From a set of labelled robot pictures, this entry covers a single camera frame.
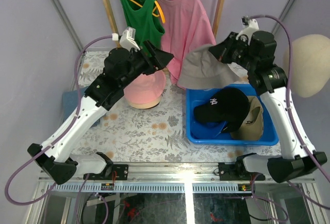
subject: perforated metal strip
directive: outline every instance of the perforated metal strip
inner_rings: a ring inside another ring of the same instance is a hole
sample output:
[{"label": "perforated metal strip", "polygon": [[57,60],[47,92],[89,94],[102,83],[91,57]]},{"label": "perforated metal strip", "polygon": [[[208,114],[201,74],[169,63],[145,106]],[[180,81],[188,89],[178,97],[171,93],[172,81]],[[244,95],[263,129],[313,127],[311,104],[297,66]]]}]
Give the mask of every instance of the perforated metal strip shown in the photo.
[{"label": "perforated metal strip", "polygon": [[[57,185],[54,191],[77,192],[81,183],[66,183]],[[194,193],[238,193],[237,184],[194,183]],[[120,192],[120,193],[184,193],[183,183],[117,183],[112,191],[102,189],[100,183],[86,183],[82,192]]]}]

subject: wooden clothes rack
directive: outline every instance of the wooden clothes rack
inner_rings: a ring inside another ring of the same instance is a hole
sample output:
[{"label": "wooden clothes rack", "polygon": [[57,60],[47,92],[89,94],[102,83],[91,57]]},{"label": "wooden clothes rack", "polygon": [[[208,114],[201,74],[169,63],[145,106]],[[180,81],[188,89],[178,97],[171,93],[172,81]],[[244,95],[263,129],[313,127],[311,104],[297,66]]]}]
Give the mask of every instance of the wooden clothes rack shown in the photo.
[{"label": "wooden clothes rack", "polygon": [[[112,11],[110,0],[102,0],[102,1],[104,4],[105,11],[108,16],[111,30],[112,30],[112,32],[118,33],[118,28],[117,28],[116,20],[113,16],[113,11]],[[214,15],[214,21],[213,21],[213,25],[212,25],[212,31],[213,31],[215,38],[217,37],[217,32],[218,32],[218,28],[219,28],[219,23],[220,23],[220,19],[221,19],[224,2],[225,2],[225,0],[218,0],[218,3],[217,3],[216,14]]]}]

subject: floral pattern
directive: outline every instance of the floral pattern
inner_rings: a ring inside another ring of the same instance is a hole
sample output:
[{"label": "floral pattern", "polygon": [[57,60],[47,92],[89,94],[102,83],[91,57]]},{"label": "floral pattern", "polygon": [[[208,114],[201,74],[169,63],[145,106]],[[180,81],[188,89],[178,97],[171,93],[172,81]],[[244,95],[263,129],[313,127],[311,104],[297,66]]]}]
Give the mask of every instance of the floral pattern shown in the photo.
[{"label": "floral pattern", "polygon": [[[79,85],[85,87],[102,72],[107,52],[87,52]],[[244,80],[246,71],[230,65]],[[233,162],[246,153],[278,155],[275,146],[210,146],[195,145],[186,137],[185,91],[171,85],[167,75],[166,89],[160,104],[149,110],[132,108],[125,98],[90,128],[73,153],[103,152],[116,162]]]}]

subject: pink hat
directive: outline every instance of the pink hat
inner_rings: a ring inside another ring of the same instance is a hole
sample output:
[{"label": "pink hat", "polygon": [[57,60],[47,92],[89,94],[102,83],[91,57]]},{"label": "pink hat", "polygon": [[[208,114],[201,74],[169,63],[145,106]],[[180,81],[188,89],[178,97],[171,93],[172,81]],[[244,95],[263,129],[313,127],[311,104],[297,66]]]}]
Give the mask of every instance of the pink hat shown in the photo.
[{"label": "pink hat", "polygon": [[125,98],[130,104],[147,104],[158,99],[164,91],[166,76],[163,71],[152,75],[140,75],[124,89]]}]

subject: pink t-shirt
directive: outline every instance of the pink t-shirt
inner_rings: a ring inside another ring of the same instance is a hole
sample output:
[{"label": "pink t-shirt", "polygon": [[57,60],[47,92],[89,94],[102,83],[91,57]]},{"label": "pink t-shirt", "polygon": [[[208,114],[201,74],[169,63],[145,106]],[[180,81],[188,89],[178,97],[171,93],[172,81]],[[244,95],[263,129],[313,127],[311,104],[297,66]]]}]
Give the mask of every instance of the pink t-shirt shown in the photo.
[{"label": "pink t-shirt", "polygon": [[177,83],[182,61],[192,50],[204,44],[216,44],[210,21],[200,0],[157,0],[164,13],[165,34],[161,49],[174,55],[167,68],[171,82]]}]

